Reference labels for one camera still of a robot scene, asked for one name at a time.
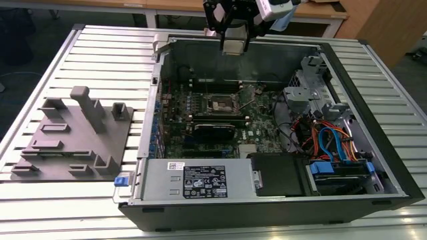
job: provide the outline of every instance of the table leg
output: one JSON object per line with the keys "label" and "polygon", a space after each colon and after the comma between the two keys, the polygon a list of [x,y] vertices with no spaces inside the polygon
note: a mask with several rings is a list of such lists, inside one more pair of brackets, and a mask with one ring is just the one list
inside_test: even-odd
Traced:
{"label": "table leg", "polygon": [[52,9],[50,9],[50,10],[48,10],[48,13],[51,14],[54,20],[56,20],[56,19],[60,18],[60,15],[59,15],[60,10],[52,10]]}
{"label": "table leg", "polygon": [[150,29],[158,28],[159,17],[156,10],[147,9],[146,10],[146,18],[147,18],[147,26]]}
{"label": "table leg", "polygon": [[335,38],[335,35],[340,29],[343,19],[331,19],[331,23],[327,25],[327,28],[323,33],[323,38]]}

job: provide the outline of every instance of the barcode sticker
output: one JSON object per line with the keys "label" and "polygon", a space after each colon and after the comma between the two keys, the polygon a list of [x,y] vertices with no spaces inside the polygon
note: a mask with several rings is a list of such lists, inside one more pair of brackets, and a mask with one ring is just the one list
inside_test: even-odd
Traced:
{"label": "barcode sticker", "polygon": [[142,8],[142,7],[144,7],[143,4],[134,4],[134,3],[124,3],[123,6],[126,6],[126,7],[135,7],[135,8]]}

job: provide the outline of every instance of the motherboard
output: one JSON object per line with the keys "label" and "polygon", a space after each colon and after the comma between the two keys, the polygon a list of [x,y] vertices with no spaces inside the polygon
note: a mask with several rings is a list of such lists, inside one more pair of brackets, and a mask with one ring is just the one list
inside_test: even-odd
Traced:
{"label": "motherboard", "polygon": [[246,158],[252,152],[283,152],[272,119],[276,92],[238,81],[220,93],[200,89],[184,84],[163,88],[164,157]]}

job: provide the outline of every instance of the floor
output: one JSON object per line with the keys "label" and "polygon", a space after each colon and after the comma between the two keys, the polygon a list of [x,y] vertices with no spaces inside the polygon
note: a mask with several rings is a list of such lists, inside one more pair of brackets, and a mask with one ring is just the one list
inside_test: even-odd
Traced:
{"label": "floor", "polygon": [[[60,11],[60,18],[54,20],[47,10],[32,10],[31,12],[36,33],[27,37],[27,42],[32,49],[34,59],[22,66],[8,66],[0,61],[0,83],[6,87],[6,90],[0,92],[0,139],[40,79],[39,75],[32,73],[2,75],[12,72],[43,74],[75,23],[123,27],[146,24],[144,16],[126,13]],[[180,29],[182,26],[190,26],[192,30],[202,30],[206,25],[202,17],[183,16],[167,19],[162,16],[159,21],[162,28]],[[406,56],[392,72],[423,111],[427,112],[427,65],[413,61],[411,57]]]}

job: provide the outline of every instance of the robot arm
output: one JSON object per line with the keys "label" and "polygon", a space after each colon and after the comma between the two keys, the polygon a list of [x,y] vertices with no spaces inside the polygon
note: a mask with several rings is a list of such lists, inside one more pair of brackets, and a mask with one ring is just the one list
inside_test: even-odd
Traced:
{"label": "robot arm", "polygon": [[228,38],[243,43],[235,53],[246,52],[251,39],[264,36],[275,20],[300,3],[302,0],[203,0],[208,30],[220,37],[219,49],[224,51],[224,45],[228,47]]}

